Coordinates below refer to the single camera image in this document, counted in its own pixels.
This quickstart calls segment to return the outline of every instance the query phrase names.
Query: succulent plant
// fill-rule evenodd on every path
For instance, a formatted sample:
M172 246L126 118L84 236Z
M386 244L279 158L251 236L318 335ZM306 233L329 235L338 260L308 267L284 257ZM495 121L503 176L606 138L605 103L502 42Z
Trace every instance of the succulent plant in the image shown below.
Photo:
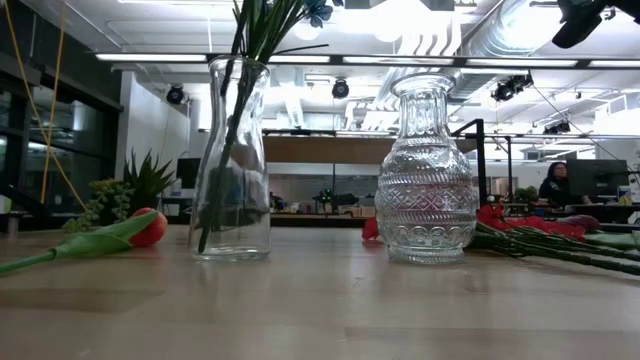
M149 151L142 161L140 169L137 169L136 155L131 150L131 165L129 165L129 161L125 162L123 176L123 181L134 190L131 196L131 207L128 209L129 215L144 207L156 208L158 194L176 181L172 179L173 171L166 173L171 161L160 168L158 168L158 162L159 157L156 156L155 162L153 162L151 151Z
M131 207L129 201L133 194L133 189L128 183L107 179L93 181L89 183L89 187L93 189L93 196L87 203L87 211L77 219L70 219L62 226L62 230L67 234L87 232L99 223L110 225L127 219ZM106 214L105 206L112 206Z

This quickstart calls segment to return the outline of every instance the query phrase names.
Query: clear glass carafe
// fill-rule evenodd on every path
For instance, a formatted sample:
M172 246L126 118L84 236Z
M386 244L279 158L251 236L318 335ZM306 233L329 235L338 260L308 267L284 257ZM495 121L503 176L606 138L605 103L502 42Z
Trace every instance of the clear glass carafe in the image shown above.
M262 143L269 70L221 56L211 72L211 133L193 199L189 247L199 260L237 261L271 251L269 178Z
M382 164L375 198L378 228L392 259L454 262L473 238L478 196L471 166L447 127L453 85L453 78L432 73L393 84L401 129Z

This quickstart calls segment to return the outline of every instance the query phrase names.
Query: computer monitor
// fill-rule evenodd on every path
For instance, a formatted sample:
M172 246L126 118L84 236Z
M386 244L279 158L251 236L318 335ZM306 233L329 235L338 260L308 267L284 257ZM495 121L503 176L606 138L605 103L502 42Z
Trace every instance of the computer monitor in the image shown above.
M611 196L629 185L625 160L567 160L571 195Z
M199 158L178 159L176 177L182 180L183 189L194 189L196 187L196 177L198 176L199 167Z

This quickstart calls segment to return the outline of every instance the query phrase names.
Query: desk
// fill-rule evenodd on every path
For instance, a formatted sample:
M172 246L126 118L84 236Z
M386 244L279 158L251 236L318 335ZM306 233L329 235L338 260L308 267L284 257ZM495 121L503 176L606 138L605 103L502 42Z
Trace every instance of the desk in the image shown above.
M601 223L629 223L629 217L636 211L640 211L639 205L620 204L591 204L591 205L571 205L573 212L579 215L590 215L598 219Z
M471 253L389 263L356 229L274 228L255 263L196 263L186 226L157 248L0 278L6 360L637 359L640 279ZM0 240L0 261L59 235Z

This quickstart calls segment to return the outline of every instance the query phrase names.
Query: embossed glass vase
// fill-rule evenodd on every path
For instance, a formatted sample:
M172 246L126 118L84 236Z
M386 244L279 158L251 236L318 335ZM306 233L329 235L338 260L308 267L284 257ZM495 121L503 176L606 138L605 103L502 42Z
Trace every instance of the embossed glass vase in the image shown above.
M473 238L478 198L471 166L447 127L453 85L453 78L431 73L392 85L401 129L382 164L375 202L380 235L394 260L455 262Z

